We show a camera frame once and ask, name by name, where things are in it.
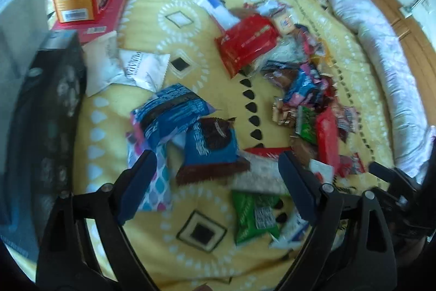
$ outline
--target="plastic bag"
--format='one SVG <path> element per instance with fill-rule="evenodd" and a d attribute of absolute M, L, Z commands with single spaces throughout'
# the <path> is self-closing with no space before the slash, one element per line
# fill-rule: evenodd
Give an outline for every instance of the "plastic bag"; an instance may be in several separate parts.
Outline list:
<path fill-rule="evenodd" d="M 167 143 L 215 109 L 180 83 L 154 94 L 149 101 L 130 113 L 135 137 L 151 150 Z"/>
<path fill-rule="evenodd" d="M 225 178 L 250 169 L 250 163 L 237 154 L 233 121 L 203 118 L 188 129 L 177 185 Z"/>

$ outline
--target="pile of snacks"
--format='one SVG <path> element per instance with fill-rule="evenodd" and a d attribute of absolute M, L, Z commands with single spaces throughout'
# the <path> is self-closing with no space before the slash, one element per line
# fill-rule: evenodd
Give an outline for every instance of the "pile of snacks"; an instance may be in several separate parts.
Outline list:
<path fill-rule="evenodd" d="M 332 183 L 335 175 L 364 173 L 357 153 L 351 157 L 339 154 L 339 139 L 346 142 L 356 132 L 358 112 L 340 104 L 334 78 L 327 73 L 332 66 L 328 48 L 299 24 L 292 7 L 268 1 L 229 11 L 219 0 L 198 4 L 222 31 L 216 44 L 230 77 L 243 70 L 249 77 L 260 75 L 282 89 L 281 97 L 272 98 L 272 121 L 289 131 L 290 147 L 240 151 L 233 128 L 236 119 L 204 117 L 215 109 L 175 84 L 132 111 L 129 166 L 144 149 L 156 152 L 165 165 L 165 146 L 171 140 L 184 150 L 184 162 L 175 177 L 178 186 L 214 180 L 232 191 L 238 214 L 236 244 L 270 234 L 271 248 L 298 248 L 309 224 L 295 206 L 281 199 L 289 192 L 278 171 L 278 156 L 293 150 L 302 166 L 322 183 Z M 165 196 L 155 196 L 156 179 L 165 183 Z M 170 196 L 169 174 L 161 165 L 143 209 L 170 208 Z"/>

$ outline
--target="blue snack wrapper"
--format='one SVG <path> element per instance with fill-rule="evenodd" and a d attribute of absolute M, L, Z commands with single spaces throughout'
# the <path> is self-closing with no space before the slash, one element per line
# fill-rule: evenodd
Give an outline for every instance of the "blue snack wrapper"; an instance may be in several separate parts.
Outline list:
<path fill-rule="evenodd" d="M 177 83 L 154 94 L 130 113 L 138 143 L 154 152 L 197 120 L 215 109 L 185 86 Z"/>

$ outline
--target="brown chocolate wrapper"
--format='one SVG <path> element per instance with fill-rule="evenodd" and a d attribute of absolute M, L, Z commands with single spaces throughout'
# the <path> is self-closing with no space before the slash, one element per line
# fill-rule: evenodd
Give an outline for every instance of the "brown chocolate wrapper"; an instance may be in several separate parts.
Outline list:
<path fill-rule="evenodd" d="M 283 89 L 284 91 L 289 90 L 289 87 L 298 76 L 298 69 L 284 69 L 265 72 L 266 73 L 263 76 L 272 84 Z"/>
<path fill-rule="evenodd" d="M 295 131 L 291 133 L 291 148 L 294 156 L 305 168 L 309 167 L 311 159 L 318 159 L 318 152 L 316 148 L 304 139 L 297 137 L 295 135 Z"/>

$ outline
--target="white blanket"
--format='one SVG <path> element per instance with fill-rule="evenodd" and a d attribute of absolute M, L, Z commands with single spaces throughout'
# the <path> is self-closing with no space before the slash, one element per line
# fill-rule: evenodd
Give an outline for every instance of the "white blanket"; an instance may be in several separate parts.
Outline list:
<path fill-rule="evenodd" d="M 428 126 L 401 44 L 371 0 L 329 2 L 335 15 L 358 35 L 379 76 L 392 120 L 395 165 L 415 177 L 431 154 L 435 127 Z"/>

